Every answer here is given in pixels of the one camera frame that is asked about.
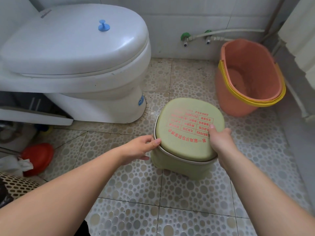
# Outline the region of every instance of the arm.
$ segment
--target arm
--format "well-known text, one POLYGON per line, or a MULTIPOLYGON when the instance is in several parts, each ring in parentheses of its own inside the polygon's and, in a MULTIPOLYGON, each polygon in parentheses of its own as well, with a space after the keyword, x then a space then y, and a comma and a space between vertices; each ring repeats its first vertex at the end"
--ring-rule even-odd
POLYGON ((148 160, 145 153, 160 142, 152 136, 133 139, 11 202, 0 209, 1 235, 74 235, 117 168, 148 160))
POLYGON ((314 235, 315 219, 274 184, 236 147, 231 130, 209 128, 210 143, 260 236, 314 235))

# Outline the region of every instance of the bucket handle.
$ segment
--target bucket handle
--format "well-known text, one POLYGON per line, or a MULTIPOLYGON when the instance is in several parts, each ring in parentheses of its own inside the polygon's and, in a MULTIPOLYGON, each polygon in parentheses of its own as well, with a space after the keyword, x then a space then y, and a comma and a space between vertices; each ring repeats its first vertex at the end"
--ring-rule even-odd
POLYGON ((225 86, 227 87, 228 91, 237 99, 241 100, 242 102, 244 102, 248 105, 254 106, 254 107, 269 107, 269 106, 276 104, 281 99, 283 99, 285 92, 286 92, 284 77, 283 77, 282 72, 281 72, 279 65, 277 63, 275 63, 275 67, 276 67, 277 74, 280 77, 280 81, 281 81, 281 85, 282 85, 282 91, 281 91, 280 95, 273 100, 260 101, 260 100, 249 99, 245 95, 236 91, 235 88, 230 85, 228 78, 227 78, 227 75, 226 75, 225 68, 224 68, 224 61, 223 60, 219 61, 219 66, 218 66, 219 70, 221 71, 225 86))

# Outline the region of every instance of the green stool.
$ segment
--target green stool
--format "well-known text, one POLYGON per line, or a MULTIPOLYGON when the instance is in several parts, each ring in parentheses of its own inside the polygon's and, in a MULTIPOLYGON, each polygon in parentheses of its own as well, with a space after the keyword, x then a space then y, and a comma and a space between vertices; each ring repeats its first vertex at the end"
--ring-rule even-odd
POLYGON ((192 180, 204 179, 217 160, 209 143, 210 124, 218 131, 224 129, 222 113, 210 103, 177 98, 166 104, 154 128, 154 137, 162 139, 161 145, 151 152, 155 167, 192 180))

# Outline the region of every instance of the blue suction knob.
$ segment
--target blue suction knob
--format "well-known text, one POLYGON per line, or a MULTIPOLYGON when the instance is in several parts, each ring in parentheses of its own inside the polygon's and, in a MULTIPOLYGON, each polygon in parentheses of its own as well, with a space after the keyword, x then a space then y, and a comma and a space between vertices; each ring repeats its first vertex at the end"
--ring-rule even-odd
POLYGON ((101 25, 99 25, 99 31, 108 31, 111 28, 109 24, 105 24, 105 20, 100 20, 99 23, 101 23, 101 25))

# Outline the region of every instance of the wastebasket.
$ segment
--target wastebasket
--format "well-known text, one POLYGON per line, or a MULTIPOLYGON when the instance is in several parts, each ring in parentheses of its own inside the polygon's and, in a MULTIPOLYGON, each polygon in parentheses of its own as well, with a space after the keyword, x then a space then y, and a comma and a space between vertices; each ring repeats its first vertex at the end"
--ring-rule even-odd
POLYGON ((286 91, 280 68, 266 47, 245 39, 222 46, 215 88, 221 109, 235 117, 274 105, 286 91))

